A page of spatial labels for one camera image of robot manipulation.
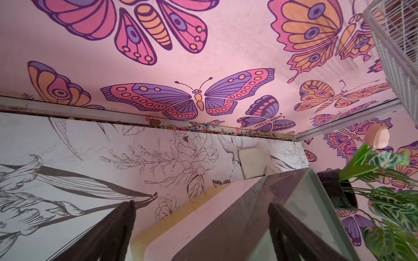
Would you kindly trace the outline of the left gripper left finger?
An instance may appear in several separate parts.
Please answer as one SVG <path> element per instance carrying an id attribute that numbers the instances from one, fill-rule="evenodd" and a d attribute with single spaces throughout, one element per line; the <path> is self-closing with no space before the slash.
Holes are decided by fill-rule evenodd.
<path id="1" fill-rule="evenodd" d="M 124 261 L 135 219 L 135 203 L 121 203 L 54 260 Z"/>

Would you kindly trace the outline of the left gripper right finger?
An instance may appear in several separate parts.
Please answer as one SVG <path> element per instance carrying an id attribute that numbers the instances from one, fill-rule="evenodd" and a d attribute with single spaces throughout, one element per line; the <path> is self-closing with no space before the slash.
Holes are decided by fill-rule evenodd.
<path id="1" fill-rule="evenodd" d="M 269 231 L 279 261 L 345 261 L 319 236 L 306 227 L 284 206 L 270 203 Z"/>

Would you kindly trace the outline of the grey cream three-drawer chest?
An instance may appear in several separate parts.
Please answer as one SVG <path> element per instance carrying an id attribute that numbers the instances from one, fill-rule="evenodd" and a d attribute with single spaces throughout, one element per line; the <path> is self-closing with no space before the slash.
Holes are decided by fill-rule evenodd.
<path id="1" fill-rule="evenodd" d="M 291 222 L 305 225 L 316 243 L 339 253 L 339 260 L 359 259 L 312 169 L 216 185 L 184 204 L 171 195 L 159 199 L 157 222 L 131 243 L 133 259 L 274 261 L 270 203 L 283 206 Z"/>

